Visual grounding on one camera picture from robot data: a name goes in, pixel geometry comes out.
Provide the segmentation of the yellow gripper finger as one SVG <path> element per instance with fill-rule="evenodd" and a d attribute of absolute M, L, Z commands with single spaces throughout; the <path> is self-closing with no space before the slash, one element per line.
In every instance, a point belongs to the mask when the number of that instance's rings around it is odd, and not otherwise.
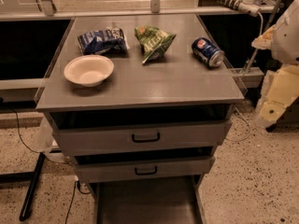
<path fill-rule="evenodd" d="M 275 26 L 272 25 L 264 33 L 255 38 L 251 42 L 251 45 L 256 49 L 271 49 L 274 30 Z"/>
<path fill-rule="evenodd" d="M 283 64 L 276 72 L 268 70 L 256 107 L 255 125 L 268 128 L 276 124 L 298 97 L 298 65 Z"/>

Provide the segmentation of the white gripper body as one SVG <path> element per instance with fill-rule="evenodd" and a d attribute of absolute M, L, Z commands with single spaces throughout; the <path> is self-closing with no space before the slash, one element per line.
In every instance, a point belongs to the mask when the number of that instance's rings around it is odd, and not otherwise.
<path fill-rule="evenodd" d="M 271 52 L 282 63 L 299 64 L 299 0 L 293 0 L 277 20 Z"/>

